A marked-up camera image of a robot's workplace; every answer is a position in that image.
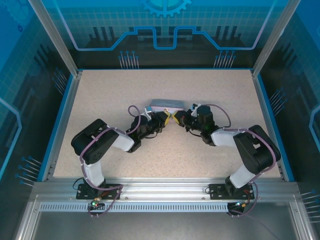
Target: robotic arm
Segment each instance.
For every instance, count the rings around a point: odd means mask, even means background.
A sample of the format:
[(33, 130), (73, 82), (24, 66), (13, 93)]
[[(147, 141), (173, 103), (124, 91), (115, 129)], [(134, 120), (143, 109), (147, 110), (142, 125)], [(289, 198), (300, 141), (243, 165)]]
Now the robotic arm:
[(275, 161), (281, 158), (280, 151), (259, 125), (249, 129), (218, 127), (208, 105), (193, 104), (188, 111), (175, 112), (173, 119), (179, 126), (184, 127), (186, 132), (199, 131), (204, 143), (210, 146), (237, 147), (243, 165), (226, 178), (224, 186), (233, 199), (242, 195), (249, 182), (274, 164), (273, 153)]
[(98, 188), (107, 187), (100, 160), (108, 149), (110, 147), (116, 147), (125, 152), (133, 153), (141, 146), (142, 139), (154, 133), (161, 133), (162, 129), (169, 122), (169, 119), (170, 113), (168, 112), (152, 112), (145, 108), (145, 112), (134, 118), (131, 128), (126, 132), (117, 128), (110, 128), (101, 119), (95, 120), (79, 132), (71, 141), (71, 146), (78, 156), (81, 155), (94, 138), (105, 131), (105, 133), (84, 152), (82, 157), (85, 172), (84, 184), (91, 192), (90, 198), (92, 198), (92, 196), (94, 198), (100, 196), (102, 192), (93, 188), (88, 182)]
[[(143, 114), (134, 118), (130, 129), (126, 132), (110, 128), (104, 121), (97, 119), (72, 139), (71, 145), (78, 156), (87, 148), (82, 158), (86, 177), (84, 184), (92, 192), (89, 198), (100, 196), (102, 192), (88, 182), (98, 188), (107, 186), (100, 160), (108, 149), (113, 146), (133, 153), (141, 146), (141, 140), (155, 133), (161, 133), (170, 117), (187, 132), (199, 131), (204, 143), (210, 146), (237, 147), (243, 165), (226, 178), (224, 185), (224, 189), (232, 199), (243, 195), (248, 183), (281, 158), (280, 151), (260, 126), (254, 125), (249, 129), (219, 127), (215, 124), (214, 115), (208, 105), (193, 104), (191, 109), (176, 111), (172, 115), (167, 111), (154, 112), (150, 108), (145, 108)], [(88, 148), (93, 139), (104, 131), (106, 132)]]

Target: speckled tabletop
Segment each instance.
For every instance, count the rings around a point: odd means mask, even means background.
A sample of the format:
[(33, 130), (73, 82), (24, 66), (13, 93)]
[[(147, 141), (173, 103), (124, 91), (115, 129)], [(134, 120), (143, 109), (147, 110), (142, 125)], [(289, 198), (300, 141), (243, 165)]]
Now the speckled tabletop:
[[(182, 100), (186, 109), (192, 103), (216, 104), (228, 112), (232, 127), (258, 124), (266, 131), (249, 70), (84, 70), (53, 176), (82, 176), (79, 157), (71, 147), (77, 133), (98, 118), (125, 131), (133, 121), (128, 106), (143, 110), (152, 99)], [(228, 123), (219, 109), (212, 112), (217, 125)], [(101, 160), (102, 172), (109, 178), (227, 177), (241, 164), (235, 147), (208, 146), (173, 121), (156, 138), (144, 139), (136, 152), (112, 147)], [(262, 177), (280, 173), (275, 167)]]

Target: grid pattern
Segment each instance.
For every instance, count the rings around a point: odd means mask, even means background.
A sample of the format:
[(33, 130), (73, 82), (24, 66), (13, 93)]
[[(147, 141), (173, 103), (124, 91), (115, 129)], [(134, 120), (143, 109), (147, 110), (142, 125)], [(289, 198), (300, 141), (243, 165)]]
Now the grid pattern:
[(278, 47), (289, 43), (297, 56), (290, 70), (295, 75), (305, 74), (314, 95), (320, 102), (320, 50), (297, 14), (290, 20)]
[[(93, 27), (112, 27), (114, 36), (119, 38), (123, 33), (129, 32), (129, 27), (153, 26), (161, 27), (158, 38), (169, 37), (169, 27), (172, 26), (197, 26), (214, 37), (218, 26), (223, 33), (225, 27), (237, 26), (235, 35), (241, 34), (240, 40), (246, 47), (251, 47), (256, 40), (264, 20), (270, 10), (265, 6), (188, 6), (174, 17), (156, 17), (148, 10), (141, 7), (95, 7), (95, 8), (62, 8), (61, 12), (79, 48), (85, 48), (90, 41), (89, 35), (94, 36)], [(268, 39), (283, 8), (275, 7), (265, 30), (260, 37), (258, 46), (263, 46)], [(48, 9), (53, 21), (66, 43), (70, 46), (70, 38), (60, 20), (56, 9)]]
[[(34, 61), (34, 56), (40, 44), (53, 46), (40, 21), (34, 16), (0, 71), (0, 97), (11, 105), (26, 75), (39, 74), (40, 67)], [(8, 112), (9, 110), (0, 104), (0, 128)]]

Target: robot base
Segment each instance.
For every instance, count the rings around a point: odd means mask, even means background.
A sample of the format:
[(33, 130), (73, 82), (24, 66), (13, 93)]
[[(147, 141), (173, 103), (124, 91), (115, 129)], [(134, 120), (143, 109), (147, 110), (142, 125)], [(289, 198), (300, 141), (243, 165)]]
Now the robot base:
[[(119, 184), (106, 184), (105, 188), (113, 188), (116, 186), (119, 186)], [(75, 198), (78, 200), (93, 200), (96, 197), (98, 197), (98, 192), (94, 191), (94, 190), (90, 186), (88, 186), (87, 184), (84, 184), (84, 183), (79, 184)], [(105, 195), (103, 195), (101, 199), (102, 200), (114, 200), (117, 195), (118, 190), (119, 189), (111, 190), (109, 192), (107, 192), (107, 191), (103, 192)]]
[(231, 197), (226, 190), (225, 184), (209, 184), (209, 194), (211, 200), (247, 200), (248, 195), (244, 190), (250, 192), (250, 200), (255, 199), (254, 191), (252, 185), (244, 185), (240, 188), (239, 194)]

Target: glass panel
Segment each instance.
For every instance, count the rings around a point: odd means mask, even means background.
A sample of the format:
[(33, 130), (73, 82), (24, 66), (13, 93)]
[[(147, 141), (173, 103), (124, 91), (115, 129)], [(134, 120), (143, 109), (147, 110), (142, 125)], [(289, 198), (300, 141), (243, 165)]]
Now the glass panel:
[(302, 193), (320, 191), (319, 9), (317, 0), (301, 1), (261, 71)]
[(12, 240), (70, 73), (28, 1), (1, 1), (0, 22), (0, 238)]
[(287, 0), (45, 0), (79, 68), (251, 68)]

